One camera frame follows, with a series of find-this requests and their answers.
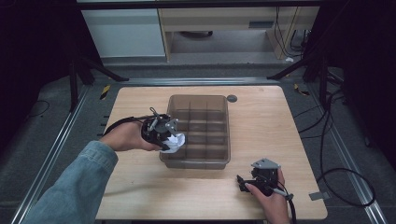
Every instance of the table top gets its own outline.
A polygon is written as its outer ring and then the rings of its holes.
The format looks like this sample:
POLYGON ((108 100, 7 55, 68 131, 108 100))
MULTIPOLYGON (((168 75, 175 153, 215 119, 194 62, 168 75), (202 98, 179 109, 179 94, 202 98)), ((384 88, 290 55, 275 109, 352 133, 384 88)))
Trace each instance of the table top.
POLYGON ((286 189, 294 194, 299 219, 323 219, 322 200, 311 201, 318 185, 278 86, 195 86, 122 88, 108 125, 126 117, 166 113, 174 94, 237 97, 228 103, 231 160, 224 170, 170 169, 160 152, 118 152, 119 162, 106 186, 98 219, 265 219, 256 199, 240 191, 236 175, 251 179, 251 163, 279 163, 286 189))

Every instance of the right hand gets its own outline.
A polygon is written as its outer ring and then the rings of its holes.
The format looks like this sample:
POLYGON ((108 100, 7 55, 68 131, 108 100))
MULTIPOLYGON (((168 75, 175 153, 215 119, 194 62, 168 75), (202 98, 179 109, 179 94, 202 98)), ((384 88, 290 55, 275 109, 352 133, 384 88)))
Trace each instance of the right hand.
MULTIPOLYGON (((285 186, 285 178, 280 168, 277 170, 278 181, 285 186)), ((287 224, 290 223, 288 214, 288 204, 284 196, 273 193, 267 197, 256 188, 254 185, 246 184, 247 189, 253 194, 259 203, 262 205, 265 217, 272 224, 287 224)))
POLYGON ((134 148, 146 151, 160 150, 161 147, 151 144, 142 138, 141 129, 142 123, 137 121, 122 123, 99 141, 107 144, 115 151, 126 151, 134 148))

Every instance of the white cloth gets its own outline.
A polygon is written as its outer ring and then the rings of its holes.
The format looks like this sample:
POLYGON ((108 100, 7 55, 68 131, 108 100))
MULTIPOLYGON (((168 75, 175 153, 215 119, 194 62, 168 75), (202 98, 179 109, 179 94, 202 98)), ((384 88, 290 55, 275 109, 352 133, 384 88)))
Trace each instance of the white cloth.
POLYGON ((176 137, 171 135, 170 137, 168 137, 168 140, 163 141, 164 144, 169 146, 169 149, 161 150, 161 153, 175 153, 180 149, 181 146, 183 146, 185 141, 186 136, 184 136, 184 133, 177 133, 176 137))

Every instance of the blue jacket sleeve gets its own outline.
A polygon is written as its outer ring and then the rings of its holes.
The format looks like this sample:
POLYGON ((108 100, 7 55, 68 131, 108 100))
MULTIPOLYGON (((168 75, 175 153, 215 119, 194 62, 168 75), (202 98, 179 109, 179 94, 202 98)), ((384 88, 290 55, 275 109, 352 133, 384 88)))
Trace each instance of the blue jacket sleeve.
POLYGON ((31 209, 23 223, 93 223, 117 154, 91 141, 31 209))

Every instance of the clear plastic container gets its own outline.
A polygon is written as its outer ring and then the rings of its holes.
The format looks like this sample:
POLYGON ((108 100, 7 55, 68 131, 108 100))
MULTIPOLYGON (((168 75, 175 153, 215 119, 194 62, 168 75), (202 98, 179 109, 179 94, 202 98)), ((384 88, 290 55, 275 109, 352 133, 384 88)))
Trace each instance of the clear plastic container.
POLYGON ((222 95, 172 95, 167 114, 186 135, 176 153, 160 153, 168 168, 224 169, 230 161, 227 99, 222 95))

